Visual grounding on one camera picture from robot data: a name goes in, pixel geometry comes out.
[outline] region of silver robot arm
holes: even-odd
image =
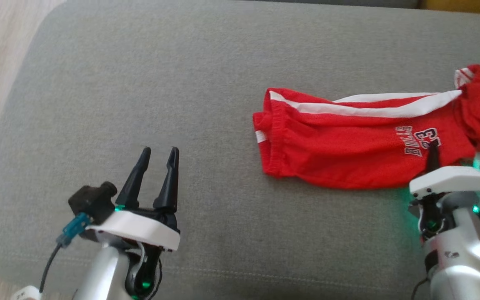
[[[438,150],[432,149],[432,156]],[[480,300],[480,171],[440,167],[410,182],[432,300]]]
[[[175,218],[179,149],[174,147],[170,153],[168,173],[153,208],[145,209],[139,207],[137,197],[150,154],[150,148],[143,150],[116,199],[116,207],[110,197],[91,199],[95,188],[90,187],[82,188],[68,201],[75,215],[87,213],[96,220],[81,237],[103,245],[74,300],[148,300],[158,291],[160,255],[176,251],[181,239]]]

